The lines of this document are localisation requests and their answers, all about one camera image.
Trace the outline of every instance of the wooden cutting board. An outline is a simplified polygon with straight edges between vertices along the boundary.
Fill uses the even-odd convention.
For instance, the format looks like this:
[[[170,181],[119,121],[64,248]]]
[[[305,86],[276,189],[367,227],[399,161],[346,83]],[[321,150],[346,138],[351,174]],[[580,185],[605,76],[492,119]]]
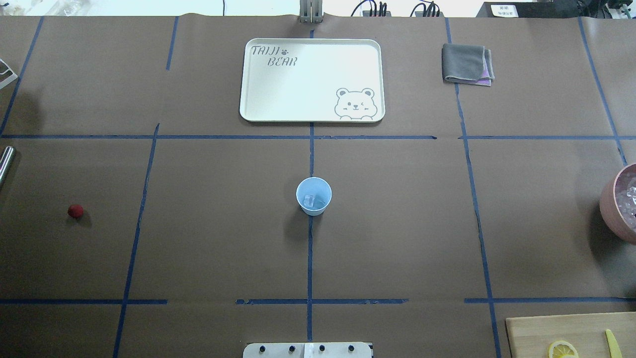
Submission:
[[[636,358],[636,312],[591,313],[506,319],[513,358],[547,358],[554,341],[570,342],[580,358],[609,358],[611,329],[623,358]]]

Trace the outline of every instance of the white bracket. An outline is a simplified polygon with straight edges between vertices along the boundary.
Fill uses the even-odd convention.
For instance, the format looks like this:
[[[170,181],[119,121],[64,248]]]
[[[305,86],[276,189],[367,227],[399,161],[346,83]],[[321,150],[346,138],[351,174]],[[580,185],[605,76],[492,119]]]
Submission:
[[[372,347],[363,342],[251,343],[243,358],[373,358]]]
[[[322,22],[322,0],[300,0],[300,22]]]
[[[0,89],[18,78],[18,75],[0,59]]]

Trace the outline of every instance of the red berry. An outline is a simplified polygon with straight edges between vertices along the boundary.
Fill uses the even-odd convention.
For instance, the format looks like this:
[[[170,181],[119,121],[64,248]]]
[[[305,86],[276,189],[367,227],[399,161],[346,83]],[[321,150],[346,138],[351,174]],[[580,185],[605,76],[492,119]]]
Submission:
[[[84,208],[82,208],[81,205],[74,204],[69,206],[67,212],[72,218],[81,218],[81,216],[84,215]]]

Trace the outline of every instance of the white label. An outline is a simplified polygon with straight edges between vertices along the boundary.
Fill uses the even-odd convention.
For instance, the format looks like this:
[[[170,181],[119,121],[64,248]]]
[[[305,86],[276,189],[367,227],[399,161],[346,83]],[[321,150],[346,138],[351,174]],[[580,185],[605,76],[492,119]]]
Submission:
[[[515,5],[490,5],[490,9],[496,17],[519,17]]]

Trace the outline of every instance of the pink bowl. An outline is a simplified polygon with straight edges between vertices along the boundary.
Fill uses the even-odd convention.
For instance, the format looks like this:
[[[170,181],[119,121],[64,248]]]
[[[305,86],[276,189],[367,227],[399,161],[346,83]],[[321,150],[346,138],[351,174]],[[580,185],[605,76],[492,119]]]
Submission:
[[[616,203],[616,184],[618,178],[622,177],[626,173],[636,173],[636,163],[630,164],[621,169],[618,174],[603,188],[603,192],[600,195],[600,214],[603,216],[603,220],[607,226],[614,231],[619,238],[636,245],[636,232],[630,229],[625,222],[625,219],[621,215]]]

